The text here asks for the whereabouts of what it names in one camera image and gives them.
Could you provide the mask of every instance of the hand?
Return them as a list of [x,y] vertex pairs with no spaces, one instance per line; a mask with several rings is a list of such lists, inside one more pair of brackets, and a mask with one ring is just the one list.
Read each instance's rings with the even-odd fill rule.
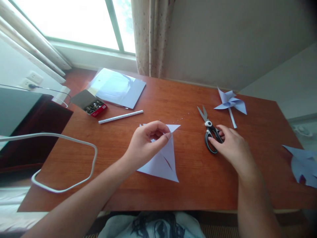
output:
[[223,125],[217,126],[221,132],[220,137],[224,143],[219,143],[214,138],[209,137],[210,143],[233,165],[236,171],[250,168],[255,165],[248,143],[235,130]]
[[160,121],[150,122],[138,127],[131,139],[130,145],[124,154],[128,166],[134,170],[145,165],[168,142],[172,134],[164,123]]

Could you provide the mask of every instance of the red box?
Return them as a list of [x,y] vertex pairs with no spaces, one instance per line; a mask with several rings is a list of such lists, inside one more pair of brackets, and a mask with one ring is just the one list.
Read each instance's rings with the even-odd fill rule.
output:
[[107,108],[102,99],[92,95],[86,89],[73,96],[71,102],[93,117],[96,117]]

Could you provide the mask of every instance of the paper pinwheel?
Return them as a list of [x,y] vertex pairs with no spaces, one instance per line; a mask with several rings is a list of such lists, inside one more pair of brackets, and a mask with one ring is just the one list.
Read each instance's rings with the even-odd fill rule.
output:
[[[173,131],[175,131],[180,125],[167,126],[171,133],[173,133]],[[149,162],[139,168],[138,171],[178,182],[175,167],[173,135],[167,142],[166,146],[164,146]]]
[[233,91],[229,91],[229,92],[224,93],[219,88],[218,88],[218,91],[220,94],[222,104],[219,105],[218,107],[215,107],[214,109],[227,109],[228,108],[230,116],[231,116],[233,127],[237,128],[237,125],[235,124],[235,121],[234,121],[234,118],[232,115],[231,107],[235,107],[240,112],[247,114],[247,110],[245,108],[244,101],[235,98],[236,94],[234,94]]
[[283,146],[293,154],[291,168],[296,181],[299,183],[303,176],[307,186],[317,188],[317,162],[313,158],[317,152]]

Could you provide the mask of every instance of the scissor blade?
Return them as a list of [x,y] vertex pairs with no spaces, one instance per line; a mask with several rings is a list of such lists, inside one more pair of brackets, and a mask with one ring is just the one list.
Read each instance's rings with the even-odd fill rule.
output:
[[204,110],[205,121],[209,121],[209,120],[207,119],[208,115],[207,115],[207,112],[206,112],[206,109],[205,109],[204,105],[202,106],[202,109]]
[[197,108],[198,108],[198,111],[199,111],[201,117],[204,119],[204,121],[206,121],[207,118],[205,117],[205,115],[201,112],[199,107],[197,107]]

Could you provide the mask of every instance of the pinwheel stick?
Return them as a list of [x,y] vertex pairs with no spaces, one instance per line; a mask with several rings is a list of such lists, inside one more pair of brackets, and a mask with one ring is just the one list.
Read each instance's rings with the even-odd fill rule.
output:
[[231,116],[233,128],[236,129],[236,128],[237,128],[237,125],[235,124],[235,121],[234,121],[234,118],[233,118],[233,115],[232,115],[231,108],[229,107],[228,109],[229,109],[229,113],[230,113],[230,116]]

